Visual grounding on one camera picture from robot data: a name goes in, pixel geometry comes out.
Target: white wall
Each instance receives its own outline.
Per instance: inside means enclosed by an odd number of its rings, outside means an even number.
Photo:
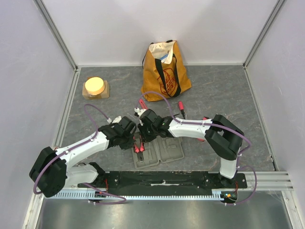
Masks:
[[[33,181],[29,172],[55,136],[73,71],[31,0],[0,7],[0,222],[19,229]]]
[[[248,72],[277,164],[287,170],[305,213],[305,2],[289,0]]]
[[[242,63],[276,0],[44,0],[80,65],[139,65],[178,40],[184,62]]]

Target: yellow tote bag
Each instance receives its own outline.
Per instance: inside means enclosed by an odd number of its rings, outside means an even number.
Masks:
[[[151,43],[143,62],[142,93],[154,91],[169,98],[177,97],[192,87],[177,41]],[[162,99],[157,94],[146,94],[144,97],[148,101]]]

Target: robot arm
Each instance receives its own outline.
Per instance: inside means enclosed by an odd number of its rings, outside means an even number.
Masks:
[[[184,120],[168,116],[161,118],[150,109],[136,111],[140,118],[138,128],[146,142],[154,140],[158,135],[161,137],[194,137],[206,140],[218,156],[220,156],[220,178],[233,179],[236,174],[236,162],[242,139],[237,135],[208,124],[217,124],[232,130],[244,133],[222,115],[216,115],[214,119],[207,120]]]
[[[55,157],[62,155],[47,168],[38,182],[38,188],[46,197],[54,196],[64,186],[91,183],[104,172],[96,163],[73,166],[90,155],[113,146],[131,148],[135,130],[136,124],[133,121],[119,116],[111,124],[100,127],[97,133],[70,146],[56,150],[44,148],[30,171],[30,177],[35,182],[43,168]]]

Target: gray floor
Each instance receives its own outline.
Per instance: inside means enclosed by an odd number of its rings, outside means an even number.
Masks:
[[[239,192],[242,198],[249,193]],[[215,201],[45,199],[36,229],[292,229],[281,192],[257,192],[239,206]]]
[[[242,66],[187,66],[193,87],[177,98],[170,99],[173,111],[179,113],[178,101],[183,101],[188,119],[202,119],[204,116],[224,115],[244,131],[253,147],[241,158],[241,165],[252,165],[256,170],[273,170],[262,128],[250,93]],[[81,94],[82,85],[89,76],[99,76],[110,84],[110,98],[95,101],[85,100]],[[85,115],[83,106],[92,103],[101,108],[112,119],[121,115],[133,116],[136,101],[141,95],[142,67],[94,67],[82,68],[68,119],[62,146],[70,145],[94,132]],[[164,101],[146,102],[160,116],[169,115]],[[98,125],[107,124],[99,112],[90,109]],[[143,170],[213,170],[220,166],[220,159],[208,143],[193,138],[183,138],[185,158],[160,163]],[[114,147],[96,153],[84,160],[97,162],[105,170],[136,170],[131,150],[122,151]]]

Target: gray toolbox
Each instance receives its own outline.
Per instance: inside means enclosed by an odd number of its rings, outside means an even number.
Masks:
[[[136,145],[140,148],[140,134],[134,134]],[[184,152],[181,147],[182,139],[178,138],[157,138],[149,143],[144,143],[143,153],[135,153],[132,148],[134,166],[137,169],[155,166],[184,158]]]

